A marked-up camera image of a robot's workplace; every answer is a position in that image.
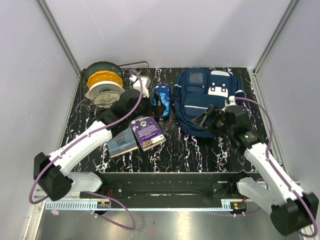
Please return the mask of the blue pencil case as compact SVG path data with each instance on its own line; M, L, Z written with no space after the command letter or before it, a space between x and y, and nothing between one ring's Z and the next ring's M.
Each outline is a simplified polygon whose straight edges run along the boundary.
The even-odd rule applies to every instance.
M157 99L160 99L162 104L165 106L165 110L163 114L160 115L159 113L155 114L157 119L160 118L168 118L171 112L171 88L168 85L157 85L154 89L153 98L151 104L153 106L158 105Z

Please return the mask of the purple treehouse paperback book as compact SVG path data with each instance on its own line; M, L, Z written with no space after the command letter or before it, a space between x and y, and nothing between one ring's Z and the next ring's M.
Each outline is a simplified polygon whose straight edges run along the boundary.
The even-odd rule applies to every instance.
M152 116L139 116L130 122L130 127L144 152L166 141Z

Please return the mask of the navy blue student backpack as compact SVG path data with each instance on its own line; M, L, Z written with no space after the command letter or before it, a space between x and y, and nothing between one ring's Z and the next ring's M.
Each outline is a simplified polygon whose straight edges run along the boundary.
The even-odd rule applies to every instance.
M181 130L193 137L215 138L192 120L202 115L210 105L222 109L230 96L245 96L242 82L232 73L195 67L184 70L177 76L171 96Z

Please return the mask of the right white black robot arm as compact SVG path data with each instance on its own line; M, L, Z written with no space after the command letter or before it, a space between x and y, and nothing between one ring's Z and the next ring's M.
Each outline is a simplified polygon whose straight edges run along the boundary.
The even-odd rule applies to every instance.
M319 233L316 223L318 197L313 192L306 193L289 177L270 153L270 144L263 143L252 128L247 113L237 100L238 97L229 97L222 109L210 105L192 120L215 136L226 135L267 185L264 188L245 173L239 173L227 185L228 195L235 199L242 195L255 202L269 214L273 226L283 236L299 232L305 238L316 238Z

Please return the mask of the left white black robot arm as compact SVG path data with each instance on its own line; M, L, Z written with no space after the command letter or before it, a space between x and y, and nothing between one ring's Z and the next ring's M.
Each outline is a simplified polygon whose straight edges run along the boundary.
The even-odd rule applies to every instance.
M108 193L107 184L97 173L72 173L72 169L100 145L128 129L138 117L159 116L165 110L161 102L152 105L148 77L133 72L129 80L132 87L124 90L83 133L50 154L40 152L34 157L31 204L59 201L76 192L91 192L97 198Z

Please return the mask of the dark blue 1984 book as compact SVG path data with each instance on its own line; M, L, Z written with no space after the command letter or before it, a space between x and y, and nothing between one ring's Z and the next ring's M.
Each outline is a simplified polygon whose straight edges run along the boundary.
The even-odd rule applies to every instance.
M107 150L111 158L138 149L134 133L130 127L113 137L107 143Z

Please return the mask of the grey speckled plate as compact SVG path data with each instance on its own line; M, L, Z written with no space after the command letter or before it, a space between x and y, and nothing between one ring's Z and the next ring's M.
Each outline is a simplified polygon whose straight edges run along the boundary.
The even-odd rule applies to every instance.
M98 108L109 108L113 103L118 101L121 96L118 91L104 91L99 93L93 99L93 104Z

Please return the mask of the orange plate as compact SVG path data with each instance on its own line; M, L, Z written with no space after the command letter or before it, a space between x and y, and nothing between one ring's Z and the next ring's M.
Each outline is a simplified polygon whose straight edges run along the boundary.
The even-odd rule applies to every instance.
M90 89L94 84L103 82L103 81L114 82L120 85L121 87L124 86L122 78L118 76L115 72L108 71L108 70L101 70L101 71L95 72L88 78L87 87Z

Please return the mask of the white plate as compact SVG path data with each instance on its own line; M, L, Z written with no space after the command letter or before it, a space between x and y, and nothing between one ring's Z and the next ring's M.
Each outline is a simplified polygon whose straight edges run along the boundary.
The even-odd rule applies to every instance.
M125 90L118 83L105 80L93 84L85 94L85 97L89 100L93 100L98 94L109 91L119 92L122 94Z

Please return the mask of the dark green plate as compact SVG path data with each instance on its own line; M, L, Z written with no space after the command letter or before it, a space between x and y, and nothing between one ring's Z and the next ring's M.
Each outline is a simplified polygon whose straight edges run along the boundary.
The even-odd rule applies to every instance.
M122 69L115 63L109 61L98 61L89 65L85 70L85 77L88 80L93 74L99 71L109 71L117 74L121 79L123 78Z

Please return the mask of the right aluminium corner post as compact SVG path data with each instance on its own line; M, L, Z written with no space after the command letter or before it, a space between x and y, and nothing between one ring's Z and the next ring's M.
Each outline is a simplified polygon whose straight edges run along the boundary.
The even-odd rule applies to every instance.
M280 37L282 31L285 29L287 23L289 22L292 14L295 12L296 8L300 4L300 0L291 0L284 11L279 23L277 24L270 40L268 41L264 51L262 52L262 55L260 56L257 64L252 69L254 74L257 74L259 70L261 69L262 65L266 61L268 55L270 54L272 48L274 47L275 43L277 42L278 38Z

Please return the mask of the aluminium corner post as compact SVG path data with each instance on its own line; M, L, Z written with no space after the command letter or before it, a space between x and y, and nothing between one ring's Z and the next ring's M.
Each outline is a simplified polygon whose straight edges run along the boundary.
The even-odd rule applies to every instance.
M268 55L270 54L272 48L274 47L275 43L277 42L278 38L280 37L282 31L285 29L287 23L289 22L292 14L295 12L296 8L300 4L300 0L291 0L284 11L279 23L277 24L270 40L268 41L264 51L262 52L262 55L260 56L257 64L252 69L254 74L257 74L259 70L261 69L262 65L266 61Z
M69 61L72 69L77 75L80 75L81 68L79 67L79 64L77 63L74 55L72 54L47 2L45 0L36 0L36 3L38 4L41 12L43 13L49 27L51 28L56 40L58 41L62 51L64 52L67 60Z

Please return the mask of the aluminium frame rail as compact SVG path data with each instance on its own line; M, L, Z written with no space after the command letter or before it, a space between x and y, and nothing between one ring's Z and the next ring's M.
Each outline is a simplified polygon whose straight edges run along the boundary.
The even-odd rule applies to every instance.
M285 184L279 185L279 190L283 194L283 197L285 196L293 196L294 191L300 194L302 196L302 192L304 191L300 186L294 184L294 182L290 182L291 187L286 186ZM72 186L71 190L67 190L66 192L60 192L57 194L52 194L50 196L49 193L46 193L40 186L36 186L33 193L29 193L30 199L34 202L41 202L46 199L52 200L52 201L58 201L63 198L78 198L80 196L81 190L79 186Z

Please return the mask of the left aluminium corner post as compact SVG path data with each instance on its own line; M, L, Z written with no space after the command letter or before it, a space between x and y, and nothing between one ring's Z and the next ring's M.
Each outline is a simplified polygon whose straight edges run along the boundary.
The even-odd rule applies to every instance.
M80 75L81 68L79 67L79 64L77 63L74 55L72 54L47 2L45 0L36 0L36 3L38 4L41 12L43 13L49 27L51 28L56 40L58 41L62 51L64 52L67 60L69 61L72 69L77 75Z

